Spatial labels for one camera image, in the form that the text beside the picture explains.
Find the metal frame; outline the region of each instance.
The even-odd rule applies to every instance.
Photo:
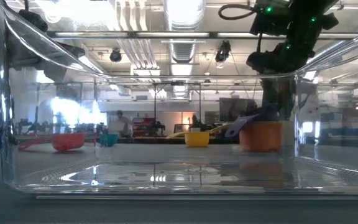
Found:
[[[259,37],[250,32],[175,32],[175,31],[101,31],[101,32],[64,32],[50,31],[48,36],[55,40],[65,39],[234,39],[257,40]],[[319,40],[353,40],[358,32],[321,33]],[[264,39],[283,40],[284,35],[264,35]]]
[[[83,84],[94,84],[94,82],[67,82],[67,83],[34,83],[35,85],[83,85]],[[125,85],[125,86],[152,86],[152,85],[170,85],[171,82],[160,82],[160,83],[129,83],[129,82],[96,82],[97,85]],[[199,82],[188,82],[185,85],[194,85],[194,86],[255,86],[255,83],[199,83]],[[358,83],[319,83],[318,86],[328,86],[328,87],[335,87],[335,86],[356,86],[358,87]]]

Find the transparent plastic container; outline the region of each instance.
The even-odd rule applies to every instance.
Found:
[[[4,182],[43,197],[358,198],[358,29],[346,11],[307,65],[267,77],[245,63],[251,18],[220,21],[226,1],[169,1],[30,1],[38,18],[0,0]],[[176,22],[184,11],[194,16]],[[232,52],[220,65],[223,39]],[[266,36],[262,50],[282,40]],[[261,78],[291,93],[273,152],[212,131],[236,105],[262,106]],[[182,131],[211,131],[208,146],[167,138]]]

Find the ceiling light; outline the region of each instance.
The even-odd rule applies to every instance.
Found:
[[[152,98],[156,97],[157,99],[167,98],[167,92],[164,89],[161,89],[157,93],[153,89],[149,89],[149,93],[152,95]]]
[[[159,69],[132,69],[134,68],[131,66],[131,75],[138,75],[138,76],[159,76],[161,70]]]
[[[111,84],[111,85],[110,85],[110,88],[111,88],[112,90],[116,90],[116,91],[119,90],[119,89],[118,89],[118,86],[115,85],[115,84]]]
[[[161,40],[161,44],[205,44],[205,40]]]
[[[216,68],[224,68],[224,62],[216,62]]]
[[[303,122],[302,130],[303,130],[304,133],[313,132],[313,122]]]
[[[317,71],[306,72],[306,75],[303,78],[308,80],[314,80],[314,76],[316,75],[316,72]]]
[[[167,37],[185,37],[185,38],[199,38],[199,37],[209,37],[207,32],[138,32],[136,33],[138,37],[143,38],[167,38]]]
[[[195,19],[202,20],[205,8],[204,0],[166,0],[167,20],[171,23],[193,24]]]
[[[254,34],[249,32],[220,32],[218,33],[218,37],[220,38],[228,38],[228,37],[237,37],[237,38],[250,38],[255,37]]]
[[[183,92],[183,91],[186,91],[186,86],[174,86],[173,89],[175,91],[179,91],[179,92]]]
[[[316,139],[320,138],[320,126],[321,126],[320,121],[316,121],[316,124],[315,124],[316,131],[314,132],[314,137]]]
[[[221,90],[221,91],[218,91],[218,90],[203,90],[203,93],[215,93],[215,94],[219,94],[219,93],[228,93],[228,94],[234,94],[234,93],[250,93],[250,94],[253,94],[253,92],[255,93],[263,93],[263,90],[236,90],[236,91],[233,91],[233,90]]]
[[[192,65],[172,65],[171,72],[172,75],[190,75],[191,71],[193,70]]]
[[[35,78],[37,83],[54,83],[54,81],[45,76],[44,71],[37,71],[37,77]]]

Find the black cable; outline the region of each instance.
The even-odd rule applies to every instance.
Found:
[[[241,15],[241,16],[233,16],[233,17],[228,17],[228,16],[224,16],[222,14],[222,12],[225,9],[245,9],[245,10],[250,10],[250,12],[248,12],[247,14]],[[238,19],[243,19],[246,17],[249,17],[250,15],[252,15],[253,13],[255,13],[254,8],[247,6],[247,5],[243,5],[243,4],[227,4],[222,6],[219,11],[218,11],[218,15],[220,18],[224,19],[224,20],[238,20]]]
[[[212,62],[212,59],[213,59],[213,55],[215,55],[215,53],[212,54],[212,58],[209,60],[208,67],[206,67],[205,72],[208,72],[208,71],[209,71],[209,66],[211,66],[211,62]]]
[[[259,33],[259,38],[258,38],[258,46],[256,46],[256,52],[260,53],[260,45],[262,43],[262,36],[263,36],[263,32]]]
[[[24,0],[24,10],[29,10],[29,0]]]

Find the red bowl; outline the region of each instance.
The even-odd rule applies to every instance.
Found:
[[[58,151],[78,149],[85,144],[85,133],[56,134],[52,136],[52,146]]]

